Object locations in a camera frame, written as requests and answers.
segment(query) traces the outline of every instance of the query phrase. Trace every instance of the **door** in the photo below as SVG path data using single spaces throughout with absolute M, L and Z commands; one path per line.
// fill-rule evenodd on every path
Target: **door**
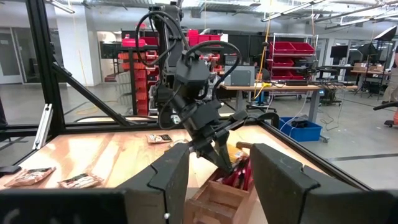
M 10 28 L 0 29 L 0 84 L 22 82 L 14 38 Z

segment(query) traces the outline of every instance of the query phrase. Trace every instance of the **wooden crate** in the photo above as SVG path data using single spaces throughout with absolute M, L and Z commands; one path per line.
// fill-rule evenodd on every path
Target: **wooden crate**
M 216 172 L 185 202 L 183 224 L 245 224 L 249 221 L 257 192 L 254 184 L 240 190 L 215 180 Z

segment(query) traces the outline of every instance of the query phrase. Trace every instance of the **workbench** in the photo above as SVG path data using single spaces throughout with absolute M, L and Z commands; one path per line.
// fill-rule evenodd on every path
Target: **workbench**
M 380 78 L 380 82 L 378 82 L 378 87 L 379 87 L 379 94 L 377 94 L 377 100 L 379 100 L 380 97 L 380 89 L 382 87 L 383 84 L 383 80 L 386 77 L 391 76 L 391 72 L 380 72 L 380 71 L 359 71 L 359 70 L 352 70 L 351 73 L 357 73 L 359 75 L 359 78 L 357 78 L 357 85 L 359 85 L 358 91 L 361 91 L 361 97 L 362 97 L 362 92 L 363 92 L 363 87 L 365 85 L 363 85 L 364 82 L 366 82 L 366 75 L 370 74 L 370 75 L 377 75 Z
M 244 110 L 246 106 L 243 100 L 243 91 L 254 91 L 255 89 L 259 91 L 261 89 L 262 83 L 257 83 L 257 87 L 254 86 L 226 86 L 220 85 L 222 88 L 226 90 L 237 90 L 236 92 L 236 102 L 235 102 L 235 110 L 240 111 Z M 356 90 L 357 86 L 339 86 L 344 90 Z M 316 85 L 308 85 L 308 86 L 271 86 L 271 87 L 264 87 L 262 91 L 302 91 L 305 93 L 306 91 L 312 91 L 311 96 L 311 105 L 310 105 L 310 112 L 308 114 L 308 120 L 311 122 L 316 123 L 317 121 L 317 113 L 318 113 L 318 105 L 320 101 L 320 94 L 319 90 L 322 88 Z
M 25 169 L 50 166 L 55 166 L 57 169 L 42 182 L 25 188 L 58 188 L 58 181 L 83 172 L 92 172 L 103 178 L 102 187 L 117 187 L 169 149 L 169 143 L 147 143 L 146 136 L 148 134 L 163 133 L 167 133 L 173 140 L 190 139 L 184 129 L 59 135 L 20 165 Z M 321 171 L 316 165 L 260 126 L 243 126 L 237 131 L 231 132 L 228 143 L 236 144 L 238 141 L 266 143 L 303 164 Z M 216 166 L 206 159 L 197 158 L 196 154 L 190 155 L 187 198 L 197 192 L 215 169 Z M 0 178 L 0 189 L 3 189 L 3 185 L 13 177 L 14 175 L 8 175 Z M 249 223 L 266 223 L 258 199 L 255 202 Z

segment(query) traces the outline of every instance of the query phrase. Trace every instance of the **white pillar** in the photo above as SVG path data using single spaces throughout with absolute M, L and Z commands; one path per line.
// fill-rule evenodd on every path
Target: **white pillar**
M 100 54 L 91 11 L 73 6 L 74 14 L 55 8 L 63 64 L 84 86 L 101 83 Z

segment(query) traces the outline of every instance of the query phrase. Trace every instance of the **wooden tabletop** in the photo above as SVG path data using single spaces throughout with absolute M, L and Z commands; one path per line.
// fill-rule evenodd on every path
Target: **wooden tabletop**
M 360 74 L 372 74 L 372 75 L 391 75 L 391 72 L 377 72 L 377 71 L 357 71 L 357 70 L 352 70 L 351 72 L 353 73 L 360 73 Z
M 222 88 L 226 90 L 252 90 L 256 89 L 259 91 L 261 89 L 261 83 L 257 83 L 257 87 L 254 86 L 228 86 L 228 85 L 221 85 Z M 279 87 L 271 86 L 271 87 L 264 87 L 263 91 L 313 91 L 313 90 L 321 90 L 322 88 L 316 85 L 307 85 L 307 86 L 286 86 L 286 85 L 279 85 Z M 333 86 L 331 85 L 330 88 L 343 88 L 347 90 L 357 89 L 358 86 Z
M 183 129 L 57 136 L 20 165 L 25 169 L 50 166 L 55 166 L 57 169 L 44 181 L 25 188 L 58 188 L 57 182 L 83 172 L 92 172 L 103 178 L 102 187 L 116 187 L 154 162 L 169 148 L 169 143 L 147 143 L 148 134 L 165 133 L 174 141 L 190 140 L 190 136 Z M 237 131 L 231 131 L 228 143 L 235 145 L 238 141 L 266 143 L 303 164 L 319 170 L 299 153 L 259 126 L 244 126 Z M 204 158 L 197 158 L 196 154 L 191 154 L 189 169 L 188 191 L 189 188 L 197 190 L 202 186 L 216 166 Z M 0 178 L 0 189 L 4 189 L 3 185 L 14 176 L 7 175 Z

